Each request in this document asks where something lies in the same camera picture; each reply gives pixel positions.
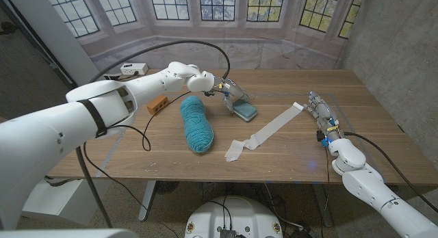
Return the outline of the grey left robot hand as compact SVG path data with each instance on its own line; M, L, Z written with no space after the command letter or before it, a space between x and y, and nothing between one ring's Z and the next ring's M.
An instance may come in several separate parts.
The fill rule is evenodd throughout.
M221 79L216 77L212 90L221 91L224 94L223 103L230 112L233 112L233 103L231 97L249 102L248 94L244 89L230 79Z

